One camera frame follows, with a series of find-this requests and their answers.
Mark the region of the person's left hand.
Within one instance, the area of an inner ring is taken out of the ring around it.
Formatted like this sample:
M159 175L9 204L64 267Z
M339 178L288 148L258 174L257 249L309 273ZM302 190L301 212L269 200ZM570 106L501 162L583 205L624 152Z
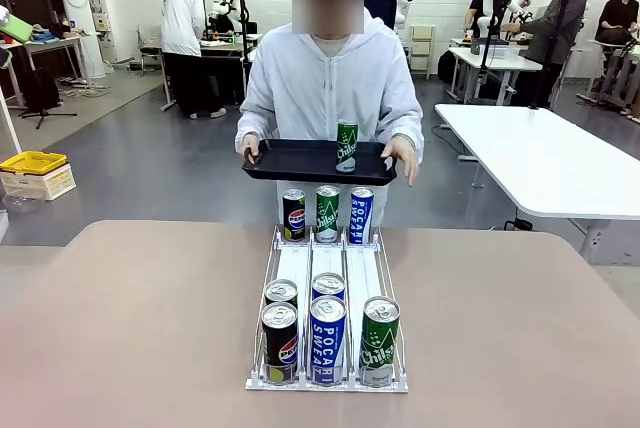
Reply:
M419 165L415 148L412 142L404 136L394 136L381 153L381 158L396 158L404 166L404 177L408 186L413 186L418 173Z

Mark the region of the black plastic serving tray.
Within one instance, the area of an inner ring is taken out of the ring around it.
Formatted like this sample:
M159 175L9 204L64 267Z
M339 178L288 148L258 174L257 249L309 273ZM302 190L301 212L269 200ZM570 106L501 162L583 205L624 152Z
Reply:
M355 170L342 173L336 169L335 141L267 139L259 143L258 161L246 160L242 169L257 180L386 186L397 177L396 160L383 159L383 149L383 143L359 142Z

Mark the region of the green Chilsung cider can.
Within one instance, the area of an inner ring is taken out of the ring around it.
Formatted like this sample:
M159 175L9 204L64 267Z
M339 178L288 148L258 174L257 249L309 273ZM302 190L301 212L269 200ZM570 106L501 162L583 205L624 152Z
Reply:
M359 368L361 382L384 387L392 382L400 308L392 299L376 296L363 308Z
M339 189L321 185L316 190L316 238L334 243L338 238Z
M340 120L337 126L336 170L351 173L356 167L356 147L359 126L356 122Z

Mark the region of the person's left forearm white sleeve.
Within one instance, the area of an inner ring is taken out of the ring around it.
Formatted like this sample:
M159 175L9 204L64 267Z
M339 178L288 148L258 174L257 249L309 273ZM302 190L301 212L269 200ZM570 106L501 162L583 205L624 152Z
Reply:
M390 94L386 97L388 138L403 136L407 138L415 152L423 148L422 134L423 111L414 91Z

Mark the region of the person's right forearm white sleeve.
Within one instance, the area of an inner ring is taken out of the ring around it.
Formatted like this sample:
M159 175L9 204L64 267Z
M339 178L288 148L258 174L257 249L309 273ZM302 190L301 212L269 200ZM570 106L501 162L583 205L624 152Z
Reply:
M259 139L266 138L275 127L273 99L258 92L247 94L240 107L241 117L237 124L236 143L240 144L248 134Z

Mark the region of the person white hoodie black trousers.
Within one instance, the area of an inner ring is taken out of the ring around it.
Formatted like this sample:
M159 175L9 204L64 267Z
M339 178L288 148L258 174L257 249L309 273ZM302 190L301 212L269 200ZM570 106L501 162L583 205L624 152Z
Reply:
M201 60L204 21L202 0L163 0L161 51L178 107L189 119L226 114Z

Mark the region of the person in black t-shirt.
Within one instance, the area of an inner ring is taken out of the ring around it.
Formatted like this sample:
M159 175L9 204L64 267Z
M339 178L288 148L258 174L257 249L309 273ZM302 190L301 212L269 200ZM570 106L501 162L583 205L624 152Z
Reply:
M478 20L484 16L483 11L484 0L471 0L464 20L464 30L471 31L473 38L480 36L480 28Z

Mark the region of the person in grey hoodie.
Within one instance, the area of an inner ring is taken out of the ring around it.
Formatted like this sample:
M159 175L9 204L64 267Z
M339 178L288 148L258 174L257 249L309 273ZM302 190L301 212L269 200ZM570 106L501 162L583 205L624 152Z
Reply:
M523 54L524 58L543 65L549 36L553 29L559 4L560 0L551 0L541 17L524 23L508 23L501 27L503 32L511 35L526 33L531 36L528 49ZM558 33L557 44L553 52L550 71L545 80L539 108L547 108L549 106L553 87L562 72L576 36L581 29L586 5L587 0L569 0ZM510 101L512 106L529 107L535 96L540 75L541 71L536 73L522 73L518 76L515 83L515 93L512 95Z

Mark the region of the seated person in black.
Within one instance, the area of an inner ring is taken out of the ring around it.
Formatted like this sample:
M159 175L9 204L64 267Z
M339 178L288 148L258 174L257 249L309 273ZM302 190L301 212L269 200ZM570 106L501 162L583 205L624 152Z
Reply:
M625 45L638 31L640 0L609 0L599 18L595 39L604 44Z

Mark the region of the black Pepsi can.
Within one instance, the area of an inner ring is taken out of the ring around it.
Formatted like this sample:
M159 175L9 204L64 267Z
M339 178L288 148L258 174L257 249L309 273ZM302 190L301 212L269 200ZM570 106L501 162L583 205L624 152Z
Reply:
M266 305L284 302L298 308L297 286L287 279L272 280L264 288L264 300Z
M305 238L305 193L301 189L289 189L282 195L283 227L285 239L302 241Z
M294 381L298 368L298 313L288 302L273 302L261 313L266 337L266 377L272 384Z

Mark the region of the white work table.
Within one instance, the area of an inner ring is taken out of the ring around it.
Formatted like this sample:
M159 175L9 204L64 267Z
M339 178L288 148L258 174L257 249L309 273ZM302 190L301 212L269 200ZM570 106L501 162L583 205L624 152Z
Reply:
M454 57L452 80L447 95L461 104L489 102L480 95L481 87L490 79L498 85L495 105L507 104L515 93L515 82L521 73L536 73L542 65L521 57L517 50L491 46L487 56L473 54L468 47L450 46L447 54Z

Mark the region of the white robot with black stand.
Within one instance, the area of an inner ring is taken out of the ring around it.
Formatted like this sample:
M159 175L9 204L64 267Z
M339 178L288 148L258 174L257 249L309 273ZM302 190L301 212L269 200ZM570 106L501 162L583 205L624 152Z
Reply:
M244 32L250 21L246 0L219 0L209 13L210 27L215 33L230 35Z

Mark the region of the cluttered grey table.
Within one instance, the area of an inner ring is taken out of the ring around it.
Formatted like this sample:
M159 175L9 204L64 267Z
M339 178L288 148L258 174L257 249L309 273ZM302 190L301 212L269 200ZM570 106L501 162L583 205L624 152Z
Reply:
M80 74L84 80L86 87L92 88L93 81L85 66L85 56L82 47L82 37L79 35L72 35L67 38L54 39L46 42L34 42L28 41L26 43L20 43L18 41L12 41L7 43L4 39L0 40L0 48L13 51L15 56L18 51L24 53L26 59L25 65L29 67L30 71L36 69L34 63L34 56L54 51L64 51L67 54L70 64L75 74ZM9 107L11 109L24 109L26 107L25 99L19 83L19 78L16 70L12 65L9 66L9 76L11 85L14 90L14 94L7 98Z

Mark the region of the clear plastic bowl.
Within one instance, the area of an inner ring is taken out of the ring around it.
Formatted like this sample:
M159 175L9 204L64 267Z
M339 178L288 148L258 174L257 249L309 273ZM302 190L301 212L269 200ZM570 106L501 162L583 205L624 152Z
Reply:
M42 198L5 194L2 203L10 213L27 214L39 210L45 201Z

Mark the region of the green board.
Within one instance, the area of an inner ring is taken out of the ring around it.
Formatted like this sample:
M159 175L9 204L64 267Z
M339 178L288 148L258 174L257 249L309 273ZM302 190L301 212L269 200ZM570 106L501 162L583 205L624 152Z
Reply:
M5 13L0 15L0 32L20 43L25 43L32 36L33 26L11 13Z

